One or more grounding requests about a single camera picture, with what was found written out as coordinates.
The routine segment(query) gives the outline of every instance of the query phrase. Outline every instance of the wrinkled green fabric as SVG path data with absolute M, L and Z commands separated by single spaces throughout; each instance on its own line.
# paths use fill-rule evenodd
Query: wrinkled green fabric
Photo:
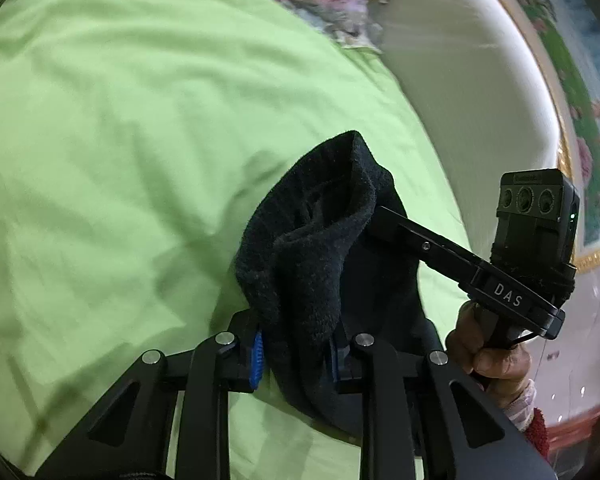
M 0 451 L 33 473 L 145 349 L 246 307 L 232 259 L 265 193 L 350 129 L 415 221 L 466 246 L 414 111 L 375 54 L 272 0 L 7 0 L 0 10 Z M 445 335 L 463 294 L 421 266 Z M 232 395 L 233 478 L 353 479 L 271 377 Z

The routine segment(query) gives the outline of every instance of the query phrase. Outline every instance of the black cloth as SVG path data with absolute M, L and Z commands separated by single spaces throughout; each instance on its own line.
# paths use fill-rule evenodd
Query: black cloth
M 327 366 L 336 324 L 342 320 L 347 337 L 367 332 L 418 353 L 412 331 L 424 319 L 418 260 L 364 231 L 380 205 L 404 214 L 391 173 L 362 136 L 341 134 L 271 189 L 248 222 L 235 265 L 286 400 L 354 435 L 362 434 L 360 398 L 339 396 Z

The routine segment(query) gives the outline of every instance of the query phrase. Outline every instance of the small screw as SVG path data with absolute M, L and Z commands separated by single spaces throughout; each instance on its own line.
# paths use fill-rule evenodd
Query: small screw
M 235 341 L 235 335 L 231 332 L 221 332 L 216 335 L 216 343 L 222 346 L 230 345 Z
M 449 357 L 440 350 L 434 350 L 429 354 L 429 360 L 435 365 L 442 366 L 449 362 Z
M 371 334 L 358 334 L 356 336 L 356 343 L 360 346 L 371 346 L 375 342 L 376 340 Z
M 157 350 L 147 350 L 142 354 L 142 362 L 146 365 L 155 365 L 162 355 Z

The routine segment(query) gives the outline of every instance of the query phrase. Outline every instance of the fingernail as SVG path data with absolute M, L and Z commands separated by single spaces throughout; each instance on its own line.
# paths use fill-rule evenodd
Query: fingernail
M 488 354 L 482 354 L 478 357 L 478 362 L 476 364 L 476 370 L 479 372 L 486 372 L 491 368 L 491 365 L 493 365 L 493 359 Z

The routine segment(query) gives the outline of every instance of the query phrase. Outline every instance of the gold trim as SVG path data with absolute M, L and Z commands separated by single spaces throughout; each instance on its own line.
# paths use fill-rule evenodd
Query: gold trim
M 564 91 L 560 84 L 560 79 L 555 71 L 554 64 L 552 63 L 549 55 L 544 48 L 544 44 L 540 40 L 538 34 L 529 18 L 526 16 L 525 11 L 520 7 L 517 0 L 498 0 L 502 7 L 507 11 L 511 20 L 518 28 L 520 35 L 525 40 L 526 45 L 529 47 L 531 54 L 534 56 L 542 78 L 549 91 L 552 103 L 554 104 L 554 111 L 558 118 L 558 124 L 560 124 L 560 141 L 558 142 L 558 153 L 557 153 L 557 166 L 561 172 L 563 172 L 571 181 L 580 180 L 581 176 L 577 175 L 574 178 L 573 167 L 574 160 L 571 155 L 571 148 L 568 139 L 576 139 L 575 131 L 573 129 L 573 122 L 571 121 L 571 115 L 569 113 L 569 106 L 564 96 Z M 600 250 L 593 251 L 592 253 L 586 254 L 585 256 L 578 256 L 572 258 L 573 264 L 578 269 L 578 272 L 587 272 L 600 266 Z

